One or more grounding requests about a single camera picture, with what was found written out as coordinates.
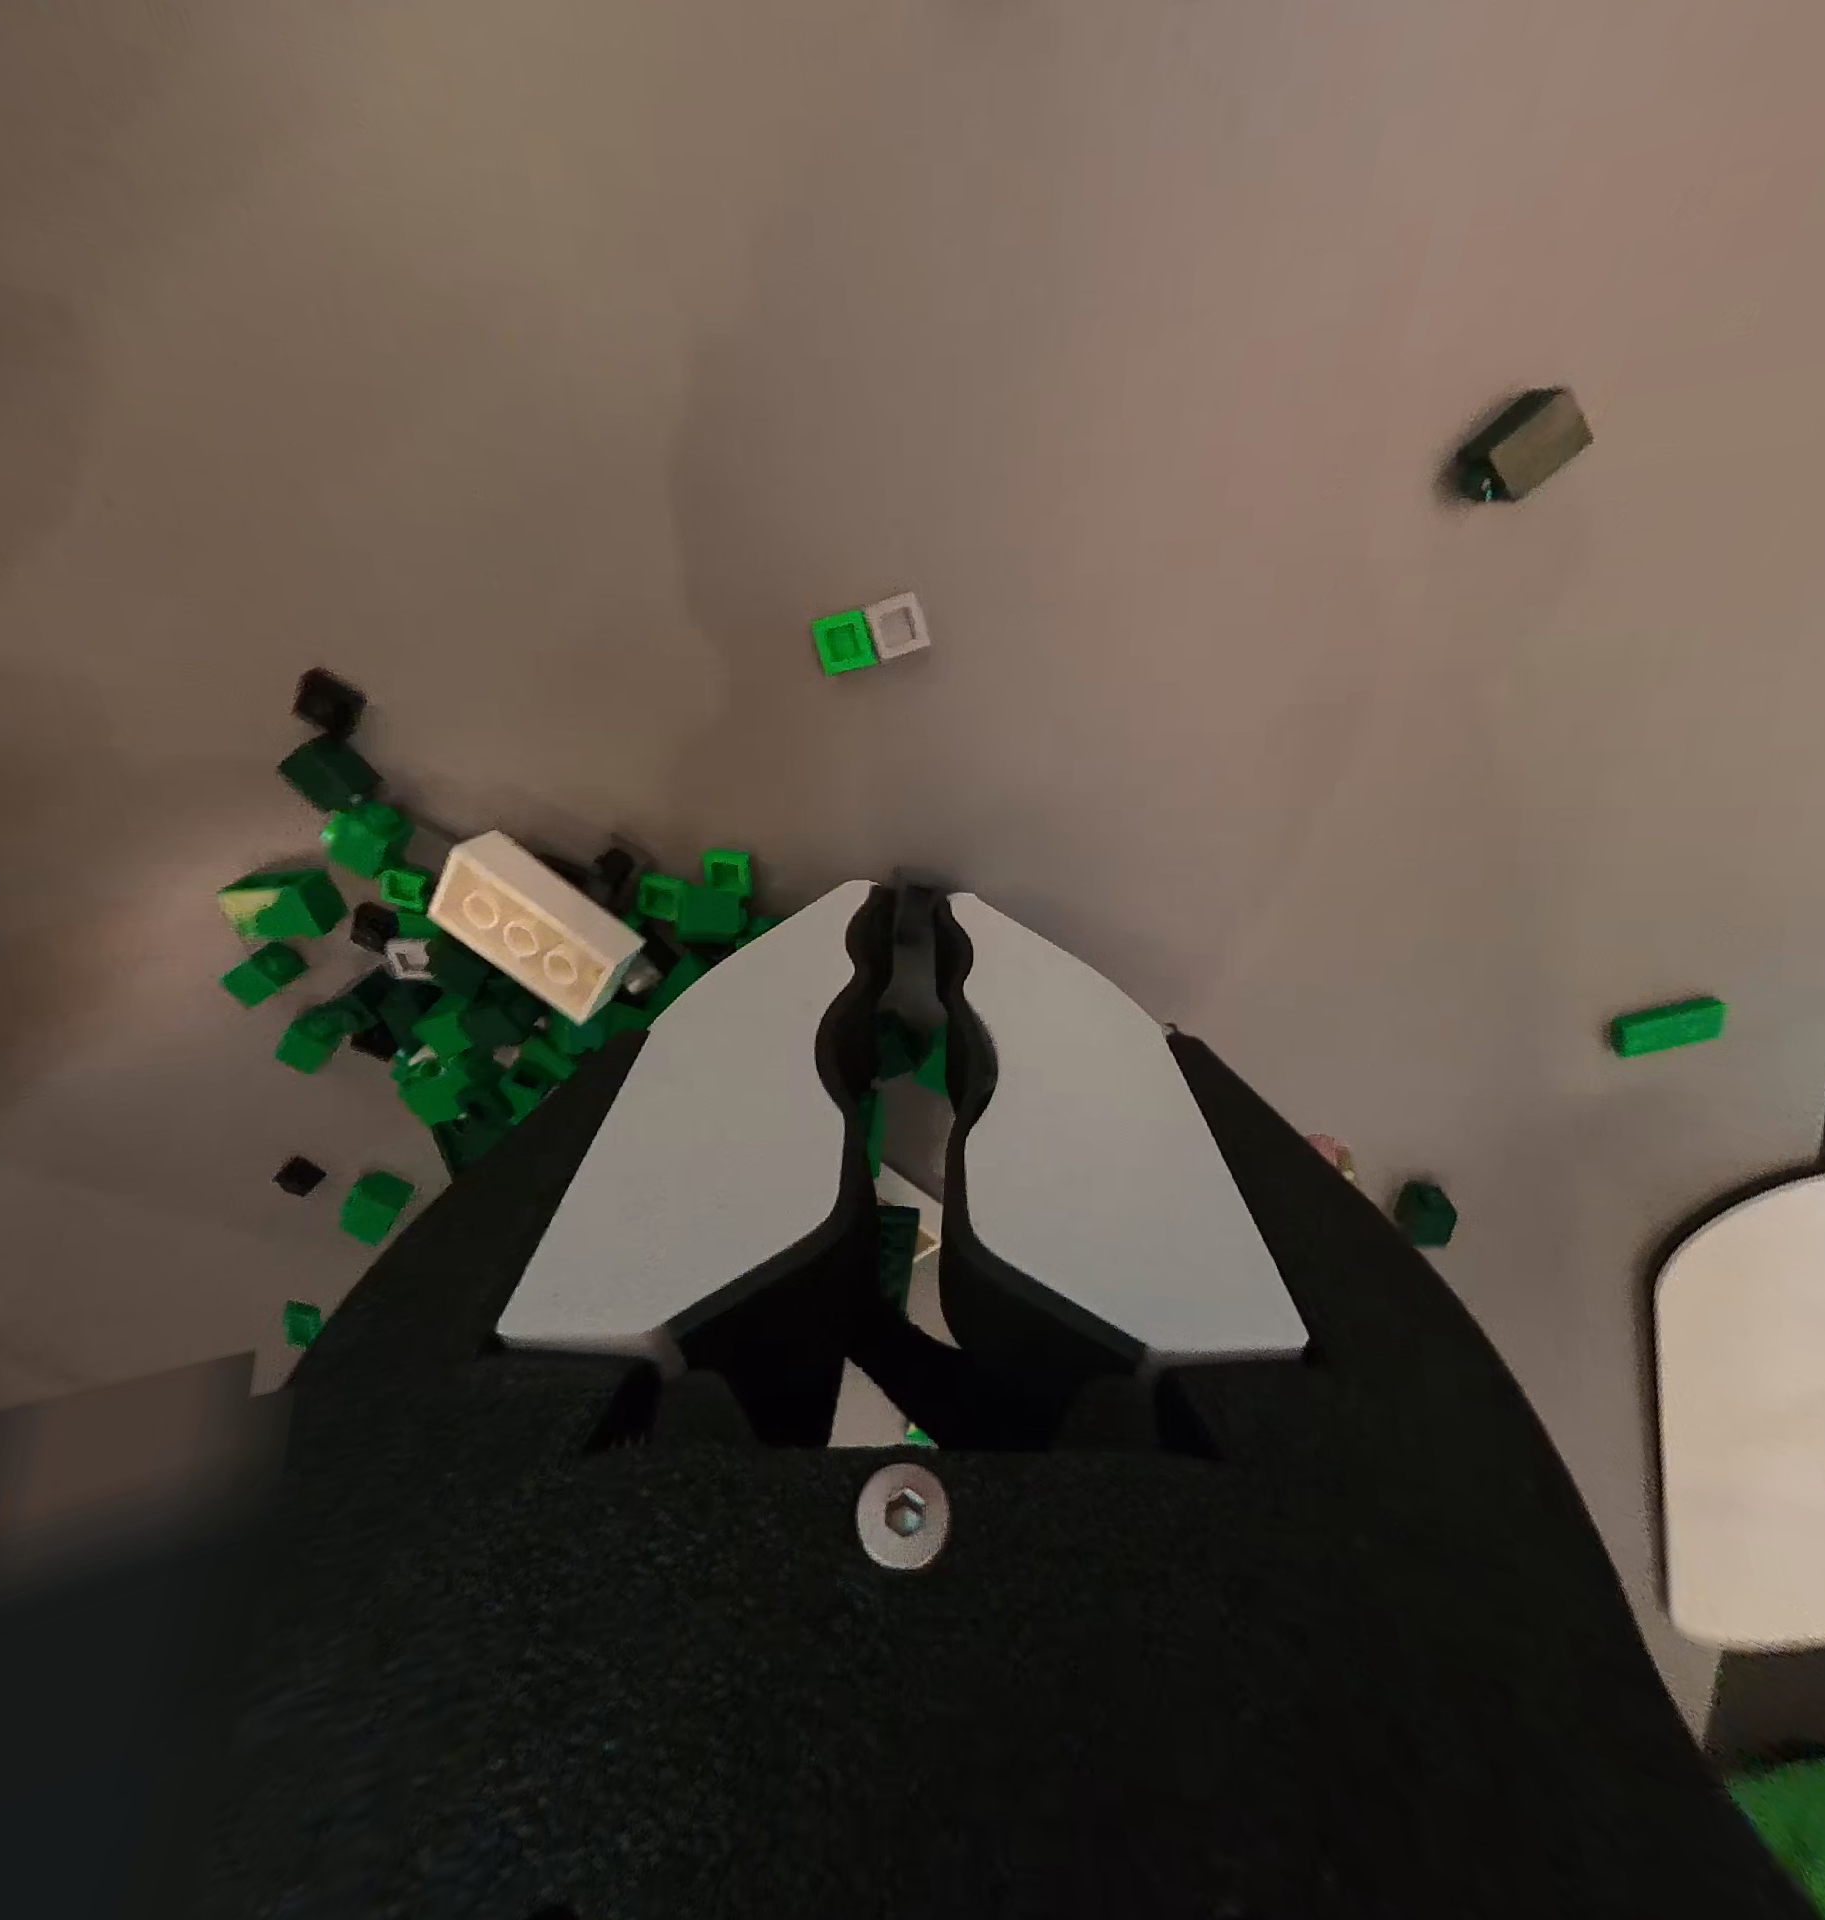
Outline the dark grey lego brick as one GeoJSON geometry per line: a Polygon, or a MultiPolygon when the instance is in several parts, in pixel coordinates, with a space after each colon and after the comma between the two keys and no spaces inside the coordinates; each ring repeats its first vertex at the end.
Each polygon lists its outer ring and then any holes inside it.
{"type": "Polygon", "coordinates": [[[1451,457],[1453,494],[1478,505],[1517,505],[1590,450],[1594,430],[1569,387],[1514,397],[1451,457]]]}

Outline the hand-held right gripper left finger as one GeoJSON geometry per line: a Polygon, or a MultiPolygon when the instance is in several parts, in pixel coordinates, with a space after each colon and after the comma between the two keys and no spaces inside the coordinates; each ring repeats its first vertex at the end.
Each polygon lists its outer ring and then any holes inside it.
{"type": "Polygon", "coordinates": [[[516,1350],[679,1364],[876,1239],[862,1106],[896,901],[846,881],[660,1013],[514,1285],[516,1350]]]}

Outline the narrow green lego plate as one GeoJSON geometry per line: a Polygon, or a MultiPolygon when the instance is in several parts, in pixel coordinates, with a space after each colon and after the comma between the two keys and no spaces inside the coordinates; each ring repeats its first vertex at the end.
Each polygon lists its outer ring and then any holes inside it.
{"type": "Polygon", "coordinates": [[[1690,996],[1616,1013],[1605,1042],[1622,1061],[1649,1059],[1723,1040],[1729,1005],[1721,996],[1690,996]]]}

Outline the pile of green lego pieces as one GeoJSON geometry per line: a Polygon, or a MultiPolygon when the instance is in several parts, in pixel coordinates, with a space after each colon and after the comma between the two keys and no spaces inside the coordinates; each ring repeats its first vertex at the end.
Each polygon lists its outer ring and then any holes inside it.
{"type": "Polygon", "coordinates": [[[357,734],[367,695],[323,666],[294,692],[303,735],[277,772],[319,818],[322,855],[258,869],[217,891],[242,955],[221,976],[246,1010],[296,990],[329,934],[367,969],[292,1013],[280,1065],[318,1075],[342,1055],[385,1068],[435,1140],[449,1176],[480,1161],[579,1068],[624,1037],[644,1035],[710,969],[775,930],[762,912],[754,855],[708,849],[696,876],[653,869],[614,841],[591,860],[534,852],[566,884],[644,936],[635,974],[588,1022],[566,1020],[431,920],[449,843],[431,860],[431,829],[387,798],[357,734]]]}

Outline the white lamp base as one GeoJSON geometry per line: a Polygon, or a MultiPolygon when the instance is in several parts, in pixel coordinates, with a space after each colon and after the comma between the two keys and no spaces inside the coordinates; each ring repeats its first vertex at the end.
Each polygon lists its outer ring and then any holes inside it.
{"type": "Polygon", "coordinates": [[[1721,1651],[1825,1645],[1825,1173],[1671,1251],[1654,1358],[1671,1620],[1721,1651]]]}

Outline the green cardboard box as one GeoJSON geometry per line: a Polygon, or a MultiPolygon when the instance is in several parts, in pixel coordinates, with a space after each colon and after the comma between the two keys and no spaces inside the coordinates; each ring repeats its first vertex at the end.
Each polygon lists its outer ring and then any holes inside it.
{"type": "Polygon", "coordinates": [[[1729,1777],[1727,1789],[1764,1846],[1825,1916],[1825,1757],[1729,1777]]]}

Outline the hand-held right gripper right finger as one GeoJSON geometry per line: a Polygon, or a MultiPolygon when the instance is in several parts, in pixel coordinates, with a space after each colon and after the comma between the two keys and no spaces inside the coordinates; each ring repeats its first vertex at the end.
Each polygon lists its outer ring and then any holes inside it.
{"type": "Polygon", "coordinates": [[[972,893],[933,921],[941,1305],[1003,1374],[1297,1361],[1308,1329],[1168,1032],[972,893]]]}

